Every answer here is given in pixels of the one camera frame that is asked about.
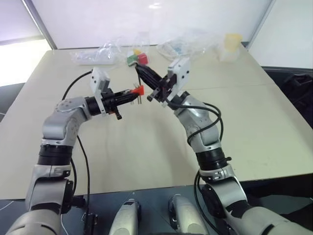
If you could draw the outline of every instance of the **white cable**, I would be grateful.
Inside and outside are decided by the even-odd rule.
[[[62,216],[63,216],[63,215],[61,215],[61,225],[62,225],[62,228],[64,229],[65,233],[68,235],[68,232],[67,232],[67,230],[65,229],[65,227],[64,227],[64,225],[63,225]]]
[[[9,202],[6,206],[2,207],[2,208],[0,209],[0,211],[3,210],[3,209],[5,209],[5,208],[7,208],[8,206],[10,206],[13,202],[14,202],[14,201]]]

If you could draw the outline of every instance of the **green block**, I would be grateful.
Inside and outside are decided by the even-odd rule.
[[[138,56],[137,55],[131,55],[131,56],[127,57],[128,66],[133,65],[135,62],[138,62]]]

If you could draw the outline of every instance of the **whiteboard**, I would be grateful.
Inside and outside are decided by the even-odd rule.
[[[313,68],[313,1],[276,0],[250,54],[261,66]]]
[[[138,32],[159,44],[191,28],[249,41],[270,0],[33,0],[57,48],[98,47]]]
[[[41,36],[21,0],[0,0],[0,43]]]

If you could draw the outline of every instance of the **red block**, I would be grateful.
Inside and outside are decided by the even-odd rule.
[[[138,63],[146,65],[148,63],[148,57],[145,53],[138,55]]]

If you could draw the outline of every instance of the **table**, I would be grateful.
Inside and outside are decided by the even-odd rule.
[[[91,66],[79,66],[70,50],[48,51],[0,123],[0,199],[24,198],[37,162],[42,123],[68,85]],[[160,75],[169,61],[149,50],[149,66]],[[133,87],[134,68],[109,71],[117,92]],[[207,52],[191,65],[184,87],[199,100],[217,105],[224,121],[226,156],[240,181],[310,173],[313,132],[271,78],[242,47],[235,63],[220,63]],[[145,87],[146,94],[151,89]],[[90,96],[89,77],[81,79],[68,97]],[[169,108],[156,101],[123,105],[123,117],[96,116],[79,135],[89,157],[91,193],[191,185],[198,163],[186,143],[183,126]],[[73,151],[78,171],[76,194],[87,192],[84,157]]]

